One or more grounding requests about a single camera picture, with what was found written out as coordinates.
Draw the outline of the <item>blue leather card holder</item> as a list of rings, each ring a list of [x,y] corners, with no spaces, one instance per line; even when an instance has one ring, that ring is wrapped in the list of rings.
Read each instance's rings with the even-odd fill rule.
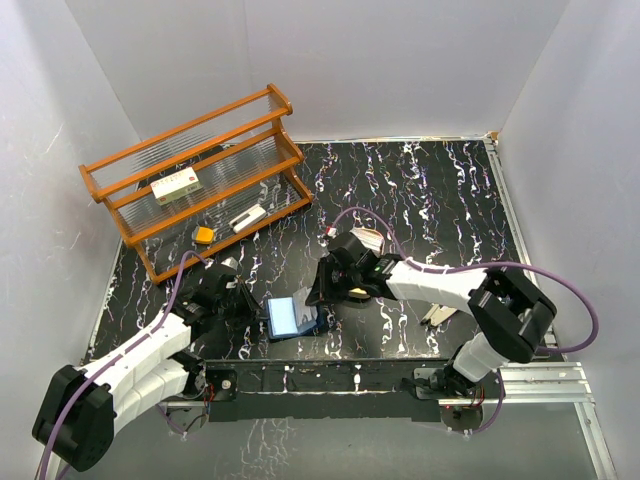
[[[317,306],[308,306],[310,288],[301,288],[286,298],[267,301],[269,338],[273,341],[311,334],[324,324],[324,314]]]

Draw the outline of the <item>stack of credit cards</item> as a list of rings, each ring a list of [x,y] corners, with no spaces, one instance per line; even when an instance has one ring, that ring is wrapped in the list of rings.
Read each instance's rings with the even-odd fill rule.
[[[367,249],[377,254],[383,252],[385,237],[379,231],[369,228],[352,228],[350,232],[354,234]]]

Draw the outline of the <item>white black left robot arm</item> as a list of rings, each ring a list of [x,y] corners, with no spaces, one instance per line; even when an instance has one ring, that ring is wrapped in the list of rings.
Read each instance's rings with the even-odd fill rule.
[[[48,478],[53,457],[78,471],[92,468],[142,413],[168,397],[200,396],[207,376],[191,345],[225,338],[222,327],[250,315],[255,305],[237,260],[228,257],[206,268],[194,288],[172,292],[146,327],[110,353],[59,369],[32,428],[44,447],[37,478]]]

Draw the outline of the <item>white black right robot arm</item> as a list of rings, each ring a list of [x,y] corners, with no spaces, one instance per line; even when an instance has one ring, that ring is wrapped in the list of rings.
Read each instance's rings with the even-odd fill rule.
[[[395,253],[379,254],[351,232],[332,239],[319,260],[308,306],[364,304],[374,298],[421,300],[474,318],[480,331],[446,365],[410,385],[466,397],[509,362],[530,362],[557,314],[554,303],[516,267],[460,273],[420,267]]]

